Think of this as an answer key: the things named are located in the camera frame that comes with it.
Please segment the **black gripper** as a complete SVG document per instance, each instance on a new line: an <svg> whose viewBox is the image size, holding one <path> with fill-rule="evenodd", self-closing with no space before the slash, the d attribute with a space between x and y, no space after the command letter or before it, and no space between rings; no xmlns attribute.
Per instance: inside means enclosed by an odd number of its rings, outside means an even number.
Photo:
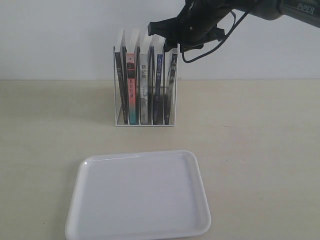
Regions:
<svg viewBox="0 0 320 240"><path fill-rule="evenodd" d="M182 52L201 49L206 43L215 40L220 42L225 38L225 30L217 25L228 13L226 0L187 0L176 18L151 21L147 25L147 34L177 35L176 39L165 39L165 53L177 49L179 44Z"/></svg>

